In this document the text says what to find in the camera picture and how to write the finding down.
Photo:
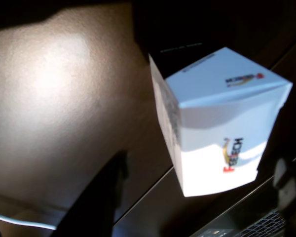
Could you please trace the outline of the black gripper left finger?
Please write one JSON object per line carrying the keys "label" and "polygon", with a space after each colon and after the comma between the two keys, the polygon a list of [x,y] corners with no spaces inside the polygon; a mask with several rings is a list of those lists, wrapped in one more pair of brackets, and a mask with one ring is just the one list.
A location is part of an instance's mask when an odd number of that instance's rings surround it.
{"label": "black gripper left finger", "polygon": [[110,237],[128,178],[128,152],[114,154],[83,190],[56,228],[57,237]]}

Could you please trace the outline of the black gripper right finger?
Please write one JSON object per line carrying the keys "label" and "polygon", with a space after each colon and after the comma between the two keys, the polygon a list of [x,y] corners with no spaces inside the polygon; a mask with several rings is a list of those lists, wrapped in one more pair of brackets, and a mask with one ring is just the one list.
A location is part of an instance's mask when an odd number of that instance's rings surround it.
{"label": "black gripper right finger", "polygon": [[278,159],[273,187],[278,192],[278,209],[287,221],[296,222],[296,161]]}

